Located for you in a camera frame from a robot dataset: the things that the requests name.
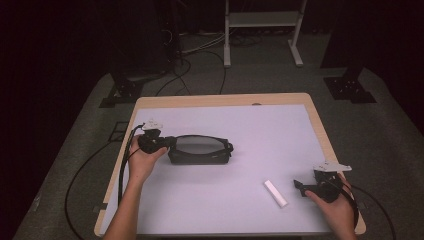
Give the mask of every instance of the dark background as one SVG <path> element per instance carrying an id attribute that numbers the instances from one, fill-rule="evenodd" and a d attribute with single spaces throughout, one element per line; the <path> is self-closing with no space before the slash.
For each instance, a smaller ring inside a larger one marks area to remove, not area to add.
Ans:
<path id="1" fill-rule="evenodd" d="M 202 5 L 184 2 L 190 8 L 179 7 L 180 30 L 222 30 L 224 1 L 204 0 Z M 297 7 L 296 1 L 246 2 L 252 10 Z M 118 49 L 132 53 L 128 46 L 135 33 L 128 32 L 119 13 L 113 11 L 115 4 L 110 0 L 0 3 L 5 130 L 1 143 L 0 232 L 4 239 L 13 237 L 88 95 L 109 72 L 111 58 L 123 58 Z M 232 7 L 243 4 L 235 1 Z M 342 4 L 310 0 L 302 31 L 311 34 L 334 29 L 323 67 L 347 66 L 348 59 L 362 49 L 364 36 L 369 36 L 365 38 L 370 40 L 366 43 L 365 66 L 383 78 L 424 132 L 424 30 L 419 9 L 416 1 L 379 4 L 346 0 Z M 158 8 L 158 18 L 169 14 L 164 11 Z"/>

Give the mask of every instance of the gray carpet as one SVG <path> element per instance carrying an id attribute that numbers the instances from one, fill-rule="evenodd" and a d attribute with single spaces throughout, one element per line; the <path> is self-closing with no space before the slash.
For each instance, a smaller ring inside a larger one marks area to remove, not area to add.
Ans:
<path id="1" fill-rule="evenodd" d="M 372 193 L 386 208 L 398 239 L 424 236 L 424 140 L 382 79 L 368 70 L 360 75 L 364 88 L 377 100 L 374 104 L 352 104 L 333 100 L 323 77 L 340 76 L 344 69 L 320 69 L 328 35 L 300 35 L 298 48 L 305 65 L 294 65 L 287 46 L 288 36 L 264 37 L 248 48 L 232 48 L 232 67 L 227 69 L 222 94 L 306 92 L 311 95 L 339 162 L 352 166 L 348 180 Z M 184 37 L 186 49 L 207 41 Z M 208 49 L 222 56 L 222 46 Z M 192 95 L 218 94 L 223 80 L 222 62 L 209 53 L 186 57 L 190 71 L 183 77 Z M 182 73 L 187 65 L 177 66 Z M 170 79 L 147 83 L 142 96 L 154 96 Z M 64 213 L 65 195 L 73 176 L 84 162 L 107 143 L 115 123 L 129 121 L 134 104 L 99 108 L 113 86 L 110 75 L 101 78 L 87 99 L 78 119 L 46 176 L 40 200 L 30 209 L 15 239 L 77 239 Z M 177 80 L 160 95 L 187 95 Z M 69 194 L 69 215 L 84 239 L 93 233 L 98 208 L 113 170 L 120 143 L 110 143 L 82 169 Z M 355 192 L 361 203 L 367 231 L 359 239 L 391 239 L 389 225 L 378 206 Z M 334 239 L 330 235 L 303 239 Z"/>

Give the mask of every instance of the wrist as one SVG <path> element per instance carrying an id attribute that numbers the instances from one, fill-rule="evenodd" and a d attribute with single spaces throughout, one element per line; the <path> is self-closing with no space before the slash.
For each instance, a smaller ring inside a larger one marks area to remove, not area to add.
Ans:
<path id="1" fill-rule="evenodd" d="M 143 180 L 142 178 L 130 177 L 130 179 L 128 179 L 127 188 L 134 187 L 141 189 L 143 187 L 144 182 L 145 180 Z"/>

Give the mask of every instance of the hand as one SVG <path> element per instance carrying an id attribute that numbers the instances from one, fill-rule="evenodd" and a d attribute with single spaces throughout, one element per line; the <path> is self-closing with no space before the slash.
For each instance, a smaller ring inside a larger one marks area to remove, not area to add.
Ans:
<path id="1" fill-rule="evenodd" d="M 131 141 L 131 157 L 128 160 L 130 168 L 129 181 L 143 184 L 152 173 L 156 161 L 166 153 L 167 149 L 163 147 L 152 154 L 145 153 L 138 146 L 137 140 L 139 137 L 140 135 L 137 135 Z"/>
<path id="2" fill-rule="evenodd" d="M 344 186 L 343 189 L 350 194 L 350 184 L 340 173 L 339 177 L 347 186 Z M 305 194 L 318 205 L 328 225 L 339 239 L 356 239 L 353 209 L 345 196 L 340 194 L 334 202 L 327 203 L 311 191 L 306 191 Z"/>

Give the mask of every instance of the person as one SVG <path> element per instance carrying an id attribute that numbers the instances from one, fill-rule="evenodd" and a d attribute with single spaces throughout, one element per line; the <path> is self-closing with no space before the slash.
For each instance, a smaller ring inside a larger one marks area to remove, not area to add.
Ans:
<path id="1" fill-rule="evenodd" d="M 131 141 L 130 159 L 128 160 L 128 184 L 103 239 L 126 240 L 136 238 L 138 209 L 143 184 L 152 173 L 156 161 L 167 152 L 165 147 L 152 154 L 143 152 L 138 146 L 137 139 L 139 136 L 135 136 Z M 345 184 L 345 191 L 350 193 L 350 184 L 343 176 L 340 174 L 339 176 Z M 353 209 L 344 196 L 340 194 L 334 202 L 327 203 L 311 191 L 306 191 L 305 194 L 318 205 L 328 225 L 340 240 L 356 239 L 353 227 Z"/>

